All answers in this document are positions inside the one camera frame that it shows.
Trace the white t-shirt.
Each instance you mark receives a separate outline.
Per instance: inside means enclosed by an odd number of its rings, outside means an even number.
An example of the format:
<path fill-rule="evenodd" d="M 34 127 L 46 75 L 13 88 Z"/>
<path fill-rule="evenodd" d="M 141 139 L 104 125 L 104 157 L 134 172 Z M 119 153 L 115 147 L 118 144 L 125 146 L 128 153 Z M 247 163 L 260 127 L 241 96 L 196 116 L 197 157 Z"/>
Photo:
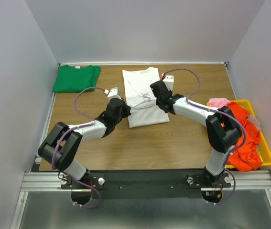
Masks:
<path fill-rule="evenodd" d="M 130 107 L 129 128 L 167 123 L 169 116 L 156 105 L 150 85 L 160 80 L 158 68 L 122 71 L 126 104 Z"/>

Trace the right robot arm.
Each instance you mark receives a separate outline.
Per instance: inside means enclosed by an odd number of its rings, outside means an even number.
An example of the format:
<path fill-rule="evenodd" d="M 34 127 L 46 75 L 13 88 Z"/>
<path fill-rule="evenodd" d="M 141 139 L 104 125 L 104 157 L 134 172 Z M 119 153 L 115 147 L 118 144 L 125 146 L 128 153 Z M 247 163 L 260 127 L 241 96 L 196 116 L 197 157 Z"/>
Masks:
<path fill-rule="evenodd" d="M 191 118 L 206 127 L 211 154 L 203 169 L 202 181 L 213 187 L 219 182 L 229 155 L 245 144 L 245 128 L 227 106 L 211 108 L 183 95 L 173 95 L 161 80 L 152 83 L 150 88 L 156 97 L 156 105 L 165 113 Z"/>

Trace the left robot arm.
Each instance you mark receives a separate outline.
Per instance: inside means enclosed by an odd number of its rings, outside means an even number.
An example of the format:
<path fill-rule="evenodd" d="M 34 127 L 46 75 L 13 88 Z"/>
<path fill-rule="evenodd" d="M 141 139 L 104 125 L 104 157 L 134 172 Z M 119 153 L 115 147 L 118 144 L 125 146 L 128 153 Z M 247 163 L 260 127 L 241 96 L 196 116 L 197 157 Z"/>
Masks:
<path fill-rule="evenodd" d="M 89 170 L 75 160 L 82 142 L 104 138 L 116 125 L 131 115 L 130 106 L 123 99 L 110 99 L 106 109 L 94 121 L 80 125 L 57 123 L 38 148 L 38 155 L 51 164 L 53 170 L 72 177 L 77 188 L 88 184 Z"/>

